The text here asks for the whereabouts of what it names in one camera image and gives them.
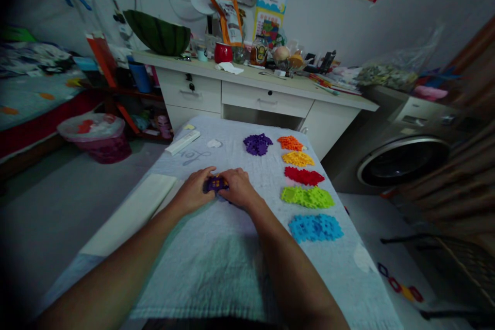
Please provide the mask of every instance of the green puzzle piece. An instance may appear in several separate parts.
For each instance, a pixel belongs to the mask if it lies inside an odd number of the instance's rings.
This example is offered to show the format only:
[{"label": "green puzzle piece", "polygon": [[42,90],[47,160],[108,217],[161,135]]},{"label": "green puzzle piece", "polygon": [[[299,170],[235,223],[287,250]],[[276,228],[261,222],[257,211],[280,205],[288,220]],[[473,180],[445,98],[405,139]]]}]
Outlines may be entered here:
[{"label": "green puzzle piece", "polygon": [[299,204],[309,209],[328,209],[335,206],[332,196],[319,187],[284,187],[280,198],[289,204]]}]

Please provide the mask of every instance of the wall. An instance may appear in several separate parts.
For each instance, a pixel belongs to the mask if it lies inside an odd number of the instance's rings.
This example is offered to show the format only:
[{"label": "wall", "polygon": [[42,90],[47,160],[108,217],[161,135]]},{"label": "wall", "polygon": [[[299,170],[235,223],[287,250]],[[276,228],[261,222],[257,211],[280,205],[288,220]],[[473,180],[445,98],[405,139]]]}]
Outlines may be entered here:
[{"label": "wall", "polygon": [[[18,0],[11,23],[29,28],[42,40],[58,42],[82,54],[90,54],[84,29],[102,29],[114,43],[120,43],[111,18],[110,0],[89,0],[96,12],[78,9],[64,0]],[[122,9],[134,0],[118,0]],[[307,50],[337,50],[344,65],[361,64],[395,48],[415,45],[428,34],[436,19],[446,23],[437,52],[429,66],[448,63],[471,37],[493,16],[495,0],[289,0],[284,22],[287,36],[296,38]],[[202,34],[206,21],[188,1],[137,0],[137,9],[169,22],[182,23]],[[253,9],[247,10],[248,26]]]}]

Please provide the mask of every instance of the washing machine door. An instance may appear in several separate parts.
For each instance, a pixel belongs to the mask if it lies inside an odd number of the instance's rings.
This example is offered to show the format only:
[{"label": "washing machine door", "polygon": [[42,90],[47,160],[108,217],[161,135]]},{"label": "washing machine door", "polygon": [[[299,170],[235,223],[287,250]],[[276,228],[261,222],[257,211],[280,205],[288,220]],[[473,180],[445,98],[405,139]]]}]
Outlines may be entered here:
[{"label": "washing machine door", "polygon": [[397,186],[442,166],[449,153],[450,146],[435,137],[403,138],[368,154],[359,164],[357,177],[368,186]]}]

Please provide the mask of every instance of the washing machine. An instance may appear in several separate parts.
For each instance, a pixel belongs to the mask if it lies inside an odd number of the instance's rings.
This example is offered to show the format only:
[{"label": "washing machine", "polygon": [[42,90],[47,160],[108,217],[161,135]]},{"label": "washing machine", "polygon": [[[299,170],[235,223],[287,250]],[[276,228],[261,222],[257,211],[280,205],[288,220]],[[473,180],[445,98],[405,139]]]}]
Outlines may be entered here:
[{"label": "washing machine", "polygon": [[365,90],[376,112],[361,111],[322,160],[337,192],[379,194],[442,166],[479,120],[382,86]]}]

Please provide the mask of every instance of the trash can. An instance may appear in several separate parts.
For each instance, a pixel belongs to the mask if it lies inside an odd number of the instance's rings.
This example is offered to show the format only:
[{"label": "trash can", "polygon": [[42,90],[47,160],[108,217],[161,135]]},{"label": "trash can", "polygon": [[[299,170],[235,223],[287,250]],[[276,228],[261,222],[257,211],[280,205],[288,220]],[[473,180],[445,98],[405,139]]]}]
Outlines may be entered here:
[{"label": "trash can", "polygon": [[125,121],[111,114],[87,113],[65,120],[57,131],[102,164],[122,161],[132,153],[124,135]]}]

